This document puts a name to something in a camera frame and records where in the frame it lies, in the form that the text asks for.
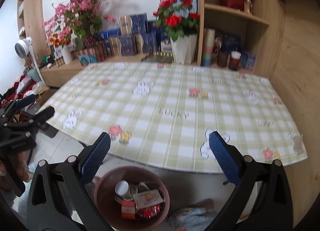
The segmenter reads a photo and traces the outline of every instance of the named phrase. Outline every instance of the blue towel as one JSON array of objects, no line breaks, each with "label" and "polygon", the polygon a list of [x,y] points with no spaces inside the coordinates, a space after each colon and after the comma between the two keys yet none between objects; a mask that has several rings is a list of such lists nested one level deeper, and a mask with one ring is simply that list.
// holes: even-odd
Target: blue towel
[{"label": "blue towel", "polygon": [[205,208],[183,208],[175,211],[168,220],[172,230],[184,227],[187,231],[203,231],[217,216],[214,210]]}]

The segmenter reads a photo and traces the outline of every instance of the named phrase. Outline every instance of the green checkered tablecloth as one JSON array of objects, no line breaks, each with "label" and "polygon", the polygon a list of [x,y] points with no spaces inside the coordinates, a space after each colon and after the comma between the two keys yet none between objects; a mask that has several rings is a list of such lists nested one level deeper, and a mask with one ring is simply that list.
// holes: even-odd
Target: green checkered tablecloth
[{"label": "green checkered tablecloth", "polygon": [[220,173],[207,138],[216,130],[258,162],[307,158],[302,135],[268,79],[227,70],[155,63],[92,64],[43,107],[49,124],[110,154],[160,168]]}]

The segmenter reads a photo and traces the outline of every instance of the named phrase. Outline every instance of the fan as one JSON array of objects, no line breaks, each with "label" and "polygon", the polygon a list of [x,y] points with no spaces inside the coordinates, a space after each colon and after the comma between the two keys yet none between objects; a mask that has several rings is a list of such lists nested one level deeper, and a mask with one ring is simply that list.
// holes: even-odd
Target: fan
[{"label": "fan", "polygon": [[33,53],[33,47],[31,45],[31,43],[32,43],[31,37],[27,37],[27,38],[25,38],[23,40],[18,40],[18,42],[14,46],[14,49],[16,50],[17,55],[20,58],[23,58],[23,59],[26,58],[27,55],[30,53],[31,60],[32,60],[34,66],[35,66],[35,68],[36,68],[36,70],[37,70],[37,72],[38,72],[38,74],[39,74],[39,76],[41,78],[41,81],[45,84],[44,79],[43,79],[43,77],[41,75],[40,69],[38,67],[35,55]]}]

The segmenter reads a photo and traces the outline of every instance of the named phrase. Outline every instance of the metal screw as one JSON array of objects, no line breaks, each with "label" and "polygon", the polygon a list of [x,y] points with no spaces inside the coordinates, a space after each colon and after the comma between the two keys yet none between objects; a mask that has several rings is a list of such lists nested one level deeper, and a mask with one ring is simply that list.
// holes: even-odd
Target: metal screw
[{"label": "metal screw", "polygon": [[281,166],[281,165],[282,165],[282,162],[281,162],[281,161],[279,161],[279,160],[275,160],[275,165],[277,165],[277,166]]},{"label": "metal screw", "polygon": [[42,167],[42,166],[44,166],[44,165],[45,165],[45,160],[39,161],[39,166],[40,166],[40,167]]},{"label": "metal screw", "polygon": [[246,156],[244,156],[243,158],[244,158],[244,160],[245,160],[246,162],[252,162],[252,161],[253,161],[253,158],[252,158],[251,156],[249,156],[249,155],[246,155]]},{"label": "metal screw", "polygon": [[74,155],[68,157],[68,162],[74,162],[77,159]]}]

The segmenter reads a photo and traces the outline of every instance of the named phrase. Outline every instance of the human hand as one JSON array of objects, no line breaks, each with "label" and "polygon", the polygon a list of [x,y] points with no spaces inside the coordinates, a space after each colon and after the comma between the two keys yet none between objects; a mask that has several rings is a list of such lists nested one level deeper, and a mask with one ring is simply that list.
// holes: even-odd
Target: human hand
[{"label": "human hand", "polygon": [[[18,153],[16,165],[13,165],[15,168],[17,175],[22,178],[23,181],[27,181],[29,179],[28,175],[28,165],[26,163],[28,155],[30,151],[25,151]],[[7,175],[7,169],[5,168],[4,164],[0,162],[0,189],[10,192],[12,191],[12,187],[8,184],[6,179],[4,178]]]}]

